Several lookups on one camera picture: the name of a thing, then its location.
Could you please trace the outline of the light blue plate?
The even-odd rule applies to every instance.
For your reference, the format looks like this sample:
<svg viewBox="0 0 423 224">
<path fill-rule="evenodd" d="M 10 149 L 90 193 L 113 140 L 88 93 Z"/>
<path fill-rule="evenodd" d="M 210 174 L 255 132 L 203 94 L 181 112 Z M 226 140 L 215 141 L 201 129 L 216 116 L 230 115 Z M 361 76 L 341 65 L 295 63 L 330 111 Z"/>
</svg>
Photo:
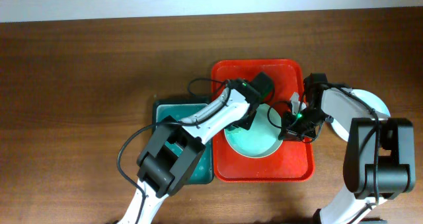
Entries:
<svg viewBox="0 0 423 224">
<path fill-rule="evenodd" d="M 375 94 L 369 91 L 361 90 L 361 89 L 353 89 L 352 92 L 358 98 L 362 99 L 365 103 L 370 105 L 379 113 L 385 114 L 388 117 L 391 116 L 391 113 L 387 105 Z M 330 125 L 338 137 L 340 137 L 345 142 L 348 141 L 348 138 L 349 138 L 348 131 L 345 130 L 336 120 L 333 120 L 333 122 Z"/>
</svg>

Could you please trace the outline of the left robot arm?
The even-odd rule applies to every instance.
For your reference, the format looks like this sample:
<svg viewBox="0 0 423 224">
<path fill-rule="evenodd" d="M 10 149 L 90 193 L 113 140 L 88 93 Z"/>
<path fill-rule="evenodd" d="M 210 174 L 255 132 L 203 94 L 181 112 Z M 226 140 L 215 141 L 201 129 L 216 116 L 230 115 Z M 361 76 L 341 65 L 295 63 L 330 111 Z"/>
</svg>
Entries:
<svg viewBox="0 0 423 224">
<path fill-rule="evenodd" d="M 208 142 L 225 128 L 249 130 L 257 108 L 273 90 L 274 82 L 264 72 L 252 81 L 228 79 L 221 94 L 197 113 L 149 125 L 154 132 L 137 158 L 137 180 L 119 171 L 135 187 L 120 222 L 151 223 L 165 199 L 190 180 Z"/>
</svg>

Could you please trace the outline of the pale green plate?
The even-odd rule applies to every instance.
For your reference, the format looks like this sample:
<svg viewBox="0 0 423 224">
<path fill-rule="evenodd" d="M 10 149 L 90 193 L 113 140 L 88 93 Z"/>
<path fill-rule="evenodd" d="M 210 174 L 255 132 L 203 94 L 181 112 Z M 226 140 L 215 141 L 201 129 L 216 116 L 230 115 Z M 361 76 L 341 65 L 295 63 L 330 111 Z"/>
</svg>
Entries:
<svg viewBox="0 0 423 224">
<path fill-rule="evenodd" d="M 238 154 L 261 159 L 273 154 L 282 144 L 278 139 L 280 128 L 274 127 L 267 117 L 269 105 L 261 104 L 249 130 L 229 128 L 224 130 L 229 146 Z"/>
</svg>

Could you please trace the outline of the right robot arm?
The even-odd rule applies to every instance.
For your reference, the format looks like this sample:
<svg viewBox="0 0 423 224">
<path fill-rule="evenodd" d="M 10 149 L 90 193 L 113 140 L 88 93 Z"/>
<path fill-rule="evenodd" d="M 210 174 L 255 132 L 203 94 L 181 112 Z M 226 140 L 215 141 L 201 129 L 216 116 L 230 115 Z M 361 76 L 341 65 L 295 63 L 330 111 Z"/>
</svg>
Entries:
<svg viewBox="0 0 423 224">
<path fill-rule="evenodd" d="M 311 143 L 325 122 L 348 131 L 343 162 L 344 185 L 334 199 L 313 215 L 314 223 L 359 223 L 369 212 L 416 184 L 414 130 L 406 118 L 378 112 L 342 83 L 324 73 L 303 81 L 281 118 L 282 141 Z"/>
</svg>

